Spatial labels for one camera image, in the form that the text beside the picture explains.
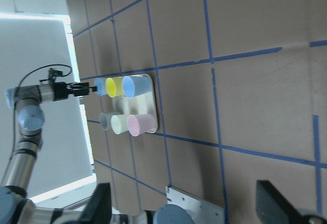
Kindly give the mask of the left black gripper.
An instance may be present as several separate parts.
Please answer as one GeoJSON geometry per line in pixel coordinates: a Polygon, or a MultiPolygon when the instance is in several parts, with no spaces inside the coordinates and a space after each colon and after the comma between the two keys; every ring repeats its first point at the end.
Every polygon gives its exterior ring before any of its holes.
{"type": "Polygon", "coordinates": [[[89,82],[71,83],[72,90],[68,87],[68,84],[65,82],[55,82],[53,84],[53,101],[62,101],[68,99],[70,94],[74,96],[86,96],[92,92],[97,91],[97,87],[89,87],[89,82]]]}

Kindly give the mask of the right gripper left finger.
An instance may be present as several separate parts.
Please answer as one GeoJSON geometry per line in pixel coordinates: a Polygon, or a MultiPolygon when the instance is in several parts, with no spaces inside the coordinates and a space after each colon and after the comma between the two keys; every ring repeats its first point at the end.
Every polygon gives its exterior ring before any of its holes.
{"type": "Polygon", "coordinates": [[[110,223],[112,217],[110,183],[96,186],[88,204],[79,217],[79,223],[110,223]]]}

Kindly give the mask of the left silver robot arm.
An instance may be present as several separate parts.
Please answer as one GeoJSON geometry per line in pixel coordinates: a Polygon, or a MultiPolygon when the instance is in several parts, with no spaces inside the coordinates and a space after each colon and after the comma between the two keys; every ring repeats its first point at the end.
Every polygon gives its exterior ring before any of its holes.
{"type": "Polygon", "coordinates": [[[50,81],[47,84],[15,87],[6,92],[13,108],[14,124],[19,125],[19,139],[14,141],[8,168],[1,182],[1,223],[80,223],[78,211],[36,207],[27,198],[27,187],[42,147],[44,113],[40,104],[89,95],[96,87],[89,83],[50,81]]]}

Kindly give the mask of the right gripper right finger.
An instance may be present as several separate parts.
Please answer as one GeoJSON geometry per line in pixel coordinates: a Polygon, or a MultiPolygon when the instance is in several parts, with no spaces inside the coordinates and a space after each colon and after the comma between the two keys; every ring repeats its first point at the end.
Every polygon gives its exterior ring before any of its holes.
{"type": "Polygon", "coordinates": [[[261,223],[306,223],[306,219],[268,180],[257,180],[255,211],[261,223]]]}

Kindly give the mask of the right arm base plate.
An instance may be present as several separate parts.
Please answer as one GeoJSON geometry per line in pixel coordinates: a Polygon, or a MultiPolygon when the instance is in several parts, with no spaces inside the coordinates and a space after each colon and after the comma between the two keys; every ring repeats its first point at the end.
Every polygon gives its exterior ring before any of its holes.
{"type": "Polygon", "coordinates": [[[166,186],[168,204],[177,205],[194,223],[225,223],[225,210],[215,204],[173,186],[166,186]]]}

